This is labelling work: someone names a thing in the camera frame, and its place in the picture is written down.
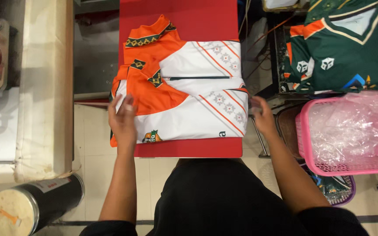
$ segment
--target orange handle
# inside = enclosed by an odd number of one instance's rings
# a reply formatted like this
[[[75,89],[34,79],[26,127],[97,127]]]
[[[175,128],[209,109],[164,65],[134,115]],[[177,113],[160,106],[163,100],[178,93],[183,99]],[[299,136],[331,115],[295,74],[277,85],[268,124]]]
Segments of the orange handle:
[[[6,211],[4,211],[4,210],[2,210],[2,209],[0,209],[0,213],[1,213],[3,216],[5,216],[5,217],[7,217],[8,219],[10,219],[11,222],[13,223],[13,225],[16,224],[16,222],[17,222],[17,220],[18,220],[18,217],[14,217],[14,216],[8,214],[8,212],[6,212]]]

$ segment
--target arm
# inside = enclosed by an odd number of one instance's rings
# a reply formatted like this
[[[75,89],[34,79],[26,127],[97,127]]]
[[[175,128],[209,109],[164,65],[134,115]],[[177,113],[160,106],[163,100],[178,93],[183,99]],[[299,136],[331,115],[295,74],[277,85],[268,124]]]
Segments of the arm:
[[[326,197],[299,166],[279,137],[272,111],[266,101],[261,97],[253,97],[252,106],[256,127],[269,144],[278,187],[289,209],[298,213],[312,207],[330,207]]]
[[[135,180],[134,149],[137,132],[134,126],[133,99],[128,95],[118,112],[121,95],[109,105],[109,125],[118,142],[118,155],[113,167],[112,181],[103,203],[99,220],[137,220],[137,183]]]

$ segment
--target hand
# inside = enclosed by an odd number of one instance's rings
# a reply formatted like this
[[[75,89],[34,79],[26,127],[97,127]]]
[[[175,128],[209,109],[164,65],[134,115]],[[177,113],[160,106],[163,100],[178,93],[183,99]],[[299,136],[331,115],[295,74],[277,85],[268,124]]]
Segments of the hand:
[[[130,94],[127,95],[116,113],[116,105],[121,97],[122,94],[119,94],[109,105],[109,126],[118,142],[118,153],[131,152],[133,154],[137,143],[134,124],[135,109],[132,106],[134,98]]]
[[[251,102],[253,116],[255,117],[255,125],[259,132],[262,133],[266,139],[275,134],[278,135],[272,110],[266,100],[254,96],[252,97]]]

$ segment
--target black shirt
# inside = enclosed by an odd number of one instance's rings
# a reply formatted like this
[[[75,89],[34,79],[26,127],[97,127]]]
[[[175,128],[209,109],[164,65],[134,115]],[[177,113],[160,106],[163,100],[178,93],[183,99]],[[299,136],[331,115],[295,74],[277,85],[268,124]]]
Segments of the black shirt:
[[[93,223],[80,235],[137,233],[132,223],[113,220]],[[242,163],[198,159],[178,166],[165,182],[149,235],[368,234],[356,216],[342,208],[317,207],[293,215]]]

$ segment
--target red folding board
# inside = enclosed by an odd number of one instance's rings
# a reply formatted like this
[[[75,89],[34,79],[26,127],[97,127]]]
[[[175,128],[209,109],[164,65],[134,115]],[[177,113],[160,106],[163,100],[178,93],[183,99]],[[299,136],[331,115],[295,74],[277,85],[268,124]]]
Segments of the red folding board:
[[[151,25],[164,14],[186,41],[238,39],[236,0],[121,0],[119,66],[131,29]],[[137,144],[136,157],[239,158],[241,138],[186,139]]]

